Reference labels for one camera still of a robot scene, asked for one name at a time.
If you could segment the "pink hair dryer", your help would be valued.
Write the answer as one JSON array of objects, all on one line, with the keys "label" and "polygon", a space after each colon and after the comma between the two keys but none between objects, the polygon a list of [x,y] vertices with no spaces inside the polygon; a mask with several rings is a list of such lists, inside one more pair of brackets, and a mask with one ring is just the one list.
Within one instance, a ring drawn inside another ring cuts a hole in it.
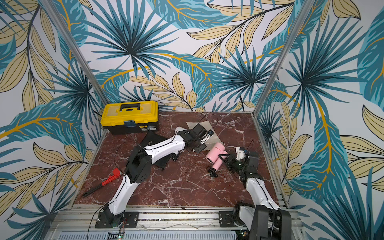
[{"label": "pink hair dryer", "polygon": [[219,154],[226,154],[228,153],[226,151],[225,145],[222,143],[216,143],[212,149],[208,152],[206,159],[209,163],[212,164],[211,167],[208,168],[208,172],[212,178],[217,178],[218,174],[217,171],[223,164],[223,160],[225,159],[219,159]]}]

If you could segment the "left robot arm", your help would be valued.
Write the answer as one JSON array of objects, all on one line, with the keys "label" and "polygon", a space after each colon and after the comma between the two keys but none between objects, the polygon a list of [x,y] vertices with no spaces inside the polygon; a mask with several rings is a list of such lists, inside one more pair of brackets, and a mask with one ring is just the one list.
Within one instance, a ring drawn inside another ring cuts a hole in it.
[{"label": "left robot arm", "polygon": [[169,139],[161,137],[162,141],[156,143],[154,137],[157,135],[149,132],[144,142],[132,150],[119,188],[99,213],[99,219],[105,221],[102,226],[107,228],[121,226],[129,199],[139,184],[150,176],[152,165],[164,160],[176,160],[184,149],[201,152],[206,148],[205,142],[213,134],[213,130],[206,130],[201,125],[189,130],[178,127],[173,137]]}]

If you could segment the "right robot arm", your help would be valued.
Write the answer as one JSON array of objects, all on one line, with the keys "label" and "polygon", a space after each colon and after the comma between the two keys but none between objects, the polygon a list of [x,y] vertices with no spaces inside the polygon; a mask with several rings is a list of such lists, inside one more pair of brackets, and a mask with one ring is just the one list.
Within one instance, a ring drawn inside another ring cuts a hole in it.
[{"label": "right robot arm", "polygon": [[234,225],[246,227],[244,240],[292,240],[292,217],[281,209],[258,173],[259,154],[243,148],[234,154],[220,154],[230,172],[237,174],[253,203],[238,202],[233,210]]}]

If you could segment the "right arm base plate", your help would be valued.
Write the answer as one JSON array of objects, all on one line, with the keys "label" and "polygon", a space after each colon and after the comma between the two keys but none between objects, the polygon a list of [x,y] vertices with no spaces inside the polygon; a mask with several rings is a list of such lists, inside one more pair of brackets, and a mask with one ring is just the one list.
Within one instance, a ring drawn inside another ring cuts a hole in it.
[{"label": "right arm base plate", "polygon": [[254,219],[255,211],[248,209],[239,213],[234,211],[220,211],[219,224],[221,228],[250,228]]}]

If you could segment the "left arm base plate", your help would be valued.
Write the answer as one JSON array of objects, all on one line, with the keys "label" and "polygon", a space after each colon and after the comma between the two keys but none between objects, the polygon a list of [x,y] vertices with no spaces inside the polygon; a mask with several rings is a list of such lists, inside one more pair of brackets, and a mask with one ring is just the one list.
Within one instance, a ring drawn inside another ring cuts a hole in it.
[{"label": "left arm base plate", "polygon": [[101,212],[95,225],[96,229],[135,229],[139,212],[123,212],[119,215]]}]

